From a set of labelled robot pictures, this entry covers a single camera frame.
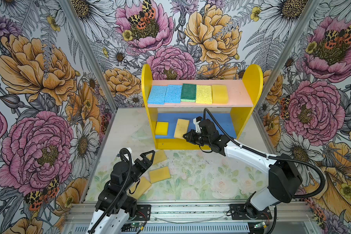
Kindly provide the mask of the green scouring sponge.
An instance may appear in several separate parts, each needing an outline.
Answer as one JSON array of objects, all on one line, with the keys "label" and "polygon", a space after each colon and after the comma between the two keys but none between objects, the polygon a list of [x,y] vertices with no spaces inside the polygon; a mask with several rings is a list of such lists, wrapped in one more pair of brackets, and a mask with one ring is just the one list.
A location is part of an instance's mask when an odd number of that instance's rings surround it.
[{"label": "green scouring sponge", "polygon": [[196,102],[197,85],[187,84],[182,85],[181,90],[181,102]]}]

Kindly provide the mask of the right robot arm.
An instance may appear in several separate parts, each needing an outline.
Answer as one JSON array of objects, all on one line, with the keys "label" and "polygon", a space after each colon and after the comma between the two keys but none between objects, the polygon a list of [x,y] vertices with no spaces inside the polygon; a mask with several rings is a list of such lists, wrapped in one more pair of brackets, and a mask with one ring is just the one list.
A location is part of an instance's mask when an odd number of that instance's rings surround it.
[{"label": "right robot arm", "polygon": [[302,183],[302,178],[291,158],[266,154],[248,147],[229,135],[221,135],[215,124],[201,117],[194,119],[195,129],[182,137],[189,143],[210,147],[212,152],[246,163],[267,176],[268,185],[254,192],[241,208],[240,213],[256,219],[267,207],[290,203]]}]

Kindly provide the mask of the tan yellow sponge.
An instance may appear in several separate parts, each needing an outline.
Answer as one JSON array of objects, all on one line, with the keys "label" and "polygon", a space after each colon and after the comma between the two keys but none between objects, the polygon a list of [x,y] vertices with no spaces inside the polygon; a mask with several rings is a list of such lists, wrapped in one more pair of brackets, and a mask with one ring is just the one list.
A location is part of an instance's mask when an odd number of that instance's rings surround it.
[{"label": "tan yellow sponge", "polygon": [[150,182],[157,183],[171,178],[169,167],[165,166],[149,172]]},{"label": "tan yellow sponge", "polygon": [[163,162],[167,160],[167,156],[165,154],[165,151],[164,150],[158,150],[155,152],[155,155],[154,155],[154,161],[153,161],[153,165],[156,165],[160,162]]},{"label": "tan yellow sponge", "polygon": [[128,195],[134,199],[139,199],[150,187],[151,182],[146,177],[141,177],[138,182],[135,182],[128,190]]}]

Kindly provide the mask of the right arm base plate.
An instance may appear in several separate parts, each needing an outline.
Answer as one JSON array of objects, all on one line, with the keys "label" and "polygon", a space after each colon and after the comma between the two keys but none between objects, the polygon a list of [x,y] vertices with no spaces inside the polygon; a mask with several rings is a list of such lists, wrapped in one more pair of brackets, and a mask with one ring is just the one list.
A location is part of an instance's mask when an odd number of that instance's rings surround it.
[{"label": "right arm base plate", "polygon": [[259,211],[255,207],[243,203],[230,204],[228,214],[231,215],[232,220],[272,219],[272,214],[268,207],[263,211]]}]

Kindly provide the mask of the speckled yellow sponge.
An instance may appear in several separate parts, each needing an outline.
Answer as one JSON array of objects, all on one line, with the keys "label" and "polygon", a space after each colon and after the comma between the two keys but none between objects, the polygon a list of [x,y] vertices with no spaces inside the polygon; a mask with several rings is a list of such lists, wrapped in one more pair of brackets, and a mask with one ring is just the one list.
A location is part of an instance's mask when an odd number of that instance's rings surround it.
[{"label": "speckled yellow sponge", "polygon": [[196,89],[196,103],[198,104],[212,104],[212,86],[211,85],[197,85]]}]

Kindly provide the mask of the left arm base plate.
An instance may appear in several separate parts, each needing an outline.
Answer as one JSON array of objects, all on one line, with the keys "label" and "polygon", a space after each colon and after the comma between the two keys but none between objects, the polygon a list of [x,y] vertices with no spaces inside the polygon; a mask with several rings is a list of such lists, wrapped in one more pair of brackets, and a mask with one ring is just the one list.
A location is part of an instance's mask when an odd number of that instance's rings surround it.
[{"label": "left arm base plate", "polygon": [[152,206],[149,204],[138,204],[129,211],[129,221],[149,221]]}]

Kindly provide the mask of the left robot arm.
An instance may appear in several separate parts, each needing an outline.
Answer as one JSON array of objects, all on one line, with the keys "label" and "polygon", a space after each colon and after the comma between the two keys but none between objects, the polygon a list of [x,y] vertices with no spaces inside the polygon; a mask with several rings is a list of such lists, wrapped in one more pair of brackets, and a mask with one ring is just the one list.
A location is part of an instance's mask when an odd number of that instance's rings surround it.
[{"label": "left robot arm", "polygon": [[144,219],[137,233],[143,231],[150,211],[142,212],[137,208],[137,199],[131,196],[130,187],[139,183],[140,177],[152,166],[155,153],[154,150],[144,152],[133,160],[130,149],[120,150],[117,155],[120,161],[113,166],[110,180],[98,196],[87,234],[119,234],[125,223],[136,217]]}]

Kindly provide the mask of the light blue sponge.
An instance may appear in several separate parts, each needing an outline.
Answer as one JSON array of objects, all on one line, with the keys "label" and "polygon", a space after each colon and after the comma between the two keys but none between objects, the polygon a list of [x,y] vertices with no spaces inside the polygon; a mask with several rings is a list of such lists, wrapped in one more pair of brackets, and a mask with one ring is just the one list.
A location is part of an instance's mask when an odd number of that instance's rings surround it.
[{"label": "light blue sponge", "polygon": [[166,92],[167,86],[152,86],[147,103],[151,105],[163,105]]}]

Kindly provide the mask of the bright yellow square sponge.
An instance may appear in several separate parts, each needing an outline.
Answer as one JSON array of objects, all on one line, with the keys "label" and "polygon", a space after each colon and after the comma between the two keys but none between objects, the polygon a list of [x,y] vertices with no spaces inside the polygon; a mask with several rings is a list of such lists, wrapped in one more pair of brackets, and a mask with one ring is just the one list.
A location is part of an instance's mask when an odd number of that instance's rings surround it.
[{"label": "bright yellow square sponge", "polygon": [[157,136],[167,136],[168,135],[168,122],[158,121],[155,128],[155,135]]}]

